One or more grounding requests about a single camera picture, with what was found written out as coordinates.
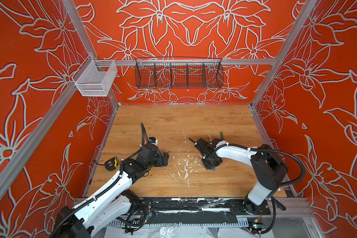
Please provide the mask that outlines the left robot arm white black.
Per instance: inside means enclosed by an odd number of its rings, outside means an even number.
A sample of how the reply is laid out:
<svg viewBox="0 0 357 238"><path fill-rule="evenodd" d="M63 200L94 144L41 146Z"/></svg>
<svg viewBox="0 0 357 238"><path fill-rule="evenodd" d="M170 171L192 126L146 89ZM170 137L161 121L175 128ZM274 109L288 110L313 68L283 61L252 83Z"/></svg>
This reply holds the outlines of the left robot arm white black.
<svg viewBox="0 0 357 238"><path fill-rule="evenodd" d="M119 162L119 169L102 187L73 208L57 215L51 238L93 238L105 226L138 207L138 196L130 187L153 167L166 167L169 154L155 143L147 143Z"/></svg>

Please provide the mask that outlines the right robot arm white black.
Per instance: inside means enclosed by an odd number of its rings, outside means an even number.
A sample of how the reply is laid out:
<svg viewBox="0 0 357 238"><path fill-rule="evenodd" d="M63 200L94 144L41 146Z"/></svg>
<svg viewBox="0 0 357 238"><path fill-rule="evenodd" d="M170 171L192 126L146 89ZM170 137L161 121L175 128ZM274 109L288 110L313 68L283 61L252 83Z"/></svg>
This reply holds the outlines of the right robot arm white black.
<svg viewBox="0 0 357 238"><path fill-rule="evenodd" d="M253 168L257 182L244 199L245 210L251 215L256 214L264 200L272 197L279 189L288 172L285 162L266 144L252 148L231 144L221 139L214 139L211 142L203 138L197 141L191 138L189 140L202 155L201 160L208 170L220 166L223 158L235 160Z"/></svg>

